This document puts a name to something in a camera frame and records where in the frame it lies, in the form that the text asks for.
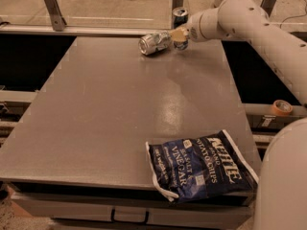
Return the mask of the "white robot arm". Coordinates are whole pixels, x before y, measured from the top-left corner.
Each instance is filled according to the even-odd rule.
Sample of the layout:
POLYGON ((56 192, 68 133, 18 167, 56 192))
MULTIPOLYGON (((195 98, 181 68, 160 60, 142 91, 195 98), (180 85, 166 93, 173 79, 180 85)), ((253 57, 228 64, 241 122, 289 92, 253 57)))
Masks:
MULTIPOLYGON (((278 86, 307 104, 307 45, 272 24, 253 0, 223 0, 215 9, 197 12, 171 30, 171 39, 204 42, 245 41, 266 62, 270 74, 260 91, 278 86)), ((307 119, 276 133, 264 154, 255 202, 253 230, 307 230, 307 119)))

